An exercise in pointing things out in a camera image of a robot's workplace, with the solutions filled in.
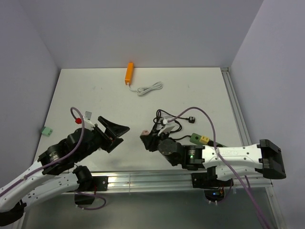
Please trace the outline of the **pink and brown plug adapter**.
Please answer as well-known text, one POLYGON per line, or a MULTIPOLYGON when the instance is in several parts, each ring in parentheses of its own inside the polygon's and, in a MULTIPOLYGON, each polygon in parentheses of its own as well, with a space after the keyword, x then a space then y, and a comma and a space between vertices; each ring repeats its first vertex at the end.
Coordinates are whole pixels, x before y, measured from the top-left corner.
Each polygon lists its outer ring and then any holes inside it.
POLYGON ((142 133, 141 133, 141 136, 147 136, 150 134, 150 131, 148 130, 143 130, 142 133))

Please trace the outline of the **yellow USB plug adapter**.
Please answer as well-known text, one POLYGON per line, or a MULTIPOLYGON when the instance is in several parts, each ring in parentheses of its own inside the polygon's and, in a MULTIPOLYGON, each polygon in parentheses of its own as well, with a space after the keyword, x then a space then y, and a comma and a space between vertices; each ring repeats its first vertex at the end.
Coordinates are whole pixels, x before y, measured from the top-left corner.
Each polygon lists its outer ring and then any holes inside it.
POLYGON ((199 139, 199 142, 203 145, 207 145, 209 141, 210 141, 210 138, 207 136, 203 136, 203 135, 199 139))

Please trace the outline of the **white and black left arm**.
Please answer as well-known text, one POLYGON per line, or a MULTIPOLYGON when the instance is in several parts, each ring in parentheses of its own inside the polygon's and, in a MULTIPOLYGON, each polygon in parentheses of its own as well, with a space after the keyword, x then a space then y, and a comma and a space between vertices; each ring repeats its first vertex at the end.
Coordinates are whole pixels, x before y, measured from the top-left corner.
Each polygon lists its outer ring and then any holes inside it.
POLYGON ((24 173, 0 189, 0 225, 19 220, 24 212, 65 192, 93 188, 93 177, 86 166, 77 163, 97 150, 110 153, 123 142, 130 128, 99 116, 102 131, 91 121, 76 120, 81 128, 50 146, 24 173))

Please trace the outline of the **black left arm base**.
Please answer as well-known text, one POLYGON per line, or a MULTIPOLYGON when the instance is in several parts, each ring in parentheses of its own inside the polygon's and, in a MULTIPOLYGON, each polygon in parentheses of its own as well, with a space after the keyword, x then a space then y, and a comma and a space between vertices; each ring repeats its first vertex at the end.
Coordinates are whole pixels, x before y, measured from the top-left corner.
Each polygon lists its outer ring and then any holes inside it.
POLYGON ((93 176, 86 180, 80 187, 74 191, 74 203, 78 208, 84 210, 96 210, 103 208, 106 205, 106 199, 99 192, 107 191, 108 176, 93 176), (95 200, 101 200, 102 205, 92 207, 95 200))

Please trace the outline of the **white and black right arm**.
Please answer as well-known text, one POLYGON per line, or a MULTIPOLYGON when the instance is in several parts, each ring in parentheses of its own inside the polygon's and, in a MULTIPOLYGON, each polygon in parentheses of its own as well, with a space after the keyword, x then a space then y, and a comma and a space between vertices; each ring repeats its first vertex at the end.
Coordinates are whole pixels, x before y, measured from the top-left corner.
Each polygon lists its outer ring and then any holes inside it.
POLYGON ((140 135, 144 147, 158 151, 174 167, 197 171, 205 169, 202 181, 211 186, 227 182, 236 176, 262 174, 267 179, 285 179, 286 172, 281 149, 268 139, 241 147, 214 145, 182 145, 170 137, 173 125, 160 130, 144 130, 140 135))

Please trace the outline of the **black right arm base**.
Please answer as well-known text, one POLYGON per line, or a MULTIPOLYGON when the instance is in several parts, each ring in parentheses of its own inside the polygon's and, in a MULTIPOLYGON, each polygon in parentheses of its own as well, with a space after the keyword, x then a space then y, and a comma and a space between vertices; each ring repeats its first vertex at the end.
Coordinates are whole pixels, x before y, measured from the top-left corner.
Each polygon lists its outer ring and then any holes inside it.
POLYGON ((234 182, 232 179, 222 181, 218 179, 216 168, 208 168, 206 172, 191 173, 193 188, 204 190, 205 198, 211 202, 219 202, 225 198, 225 187, 231 191, 234 182))

